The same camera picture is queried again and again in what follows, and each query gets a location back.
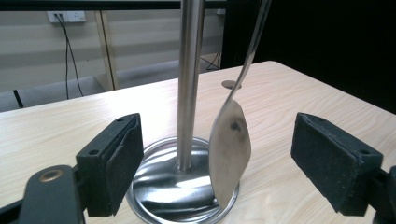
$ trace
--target light wood tabletop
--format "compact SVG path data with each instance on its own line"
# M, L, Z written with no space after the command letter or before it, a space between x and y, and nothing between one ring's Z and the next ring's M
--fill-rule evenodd
M199 77L194 135L209 139L240 67ZM322 117L396 164L396 116L275 62L250 67L234 99L242 106L252 154L240 193L220 223L371 223L336 214L290 156L297 112ZM0 207L22 198L25 184L46 167L76 164L75 156L112 120L140 113L144 145L176 135L177 79L0 114ZM115 217L87 223L143 223L124 199Z

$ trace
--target black bar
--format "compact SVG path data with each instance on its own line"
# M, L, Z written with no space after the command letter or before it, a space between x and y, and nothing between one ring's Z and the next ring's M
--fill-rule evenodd
M366 200L375 209L377 218L381 218L384 223L395 223L395 214L387 191L388 176L387 172L380 170L375 178L371 179Z
M114 120L76 156L77 182L90 217L116 215L143 159L139 114Z
M20 218L20 211L22 200L11 203L5 207L0 208L0 223L18 223Z
M291 157L336 212L364 216L370 181L381 171L380 152L326 119L298 113Z
M32 175L25 188L19 224L81 224L83 214L72 167L56 165Z
M207 1L206 9L225 8L226 1ZM0 11L154 10L180 9L178 1L1 0Z
M18 94L18 91L17 91L17 90L14 90L13 92L14 92L14 95L15 95L15 99L17 99L18 106L19 106L20 108L23 108L23 103L22 103L22 100L21 100L20 95Z

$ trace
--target screw hole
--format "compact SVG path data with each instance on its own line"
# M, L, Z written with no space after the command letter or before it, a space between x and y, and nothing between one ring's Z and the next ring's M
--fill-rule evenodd
M232 90L232 89L233 89L233 86L234 86L235 84L236 84L236 82L235 82L235 81L232 81L232 80L225 80L225 81L221 82L221 85L222 85L224 88L229 89L229 90Z
M99 153L99 150L98 149L94 149L94 150L91 150L88 154L90 154L91 156L94 156L94 155L96 155L98 153Z
M64 174L62 170L50 170L39 177L40 182L50 182Z

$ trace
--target stainless steel rod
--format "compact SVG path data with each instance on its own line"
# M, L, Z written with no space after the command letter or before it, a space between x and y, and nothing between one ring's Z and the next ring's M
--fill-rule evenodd
M191 167L192 135L198 89L205 0L181 1L177 101L177 169Z

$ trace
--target black cable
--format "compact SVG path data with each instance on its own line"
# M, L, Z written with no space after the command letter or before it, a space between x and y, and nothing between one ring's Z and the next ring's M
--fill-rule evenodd
M65 33L64 26L61 22L61 19L58 17L58 14L54 14L54 16L56 17L56 19L58 19L58 22L61 24L62 29L64 30L64 33ZM66 84L66 99L67 100L69 99L69 88L68 88L68 84L67 84L67 79L68 79L67 76L68 76L68 70L69 70L69 64L68 64L68 59L67 59L68 49L69 49L69 42L67 41L67 36L66 36L66 58L65 58L65 60L66 60L66 75L65 75L64 83Z
M75 73L76 73L76 79L77 79L79 93L81 94L81 96L84 96L84 94L82 93L82 90L81 90L81 86L79 85L79 78L78 78L78 71L77 71L77 67L76 67L76 60L75 60L75 57L74 57L74 54L73 54L72 46L70 44L69 36L67 34L67 31L66 31L66 25L64 23L64 17L62 16L62 14L60 15L61 18L59 18L57 14L55 14L55 17L58 19L59 23L61 24L62 29L64 30L64 35L66 37L66 66L68 65L68 63L67 63L67 46L68 46L70 48L70 54L72 56L73 65L74 65L74 68L75 68ZM67 95L67 99L69 99L68 98L68 89L67 89L67 68L66 68L66 91L67 91L67 94L66 94Z
M206 71L219 70L219 67L216 66L216 65L214 65L214 62L216 61L217 58L219 58L219 53L216 54L215 59L213 59L212 62L209 62L209 61L207 61L207 60L201 58L201 59L204 60L205 62L209 63L209 66L206 68Z

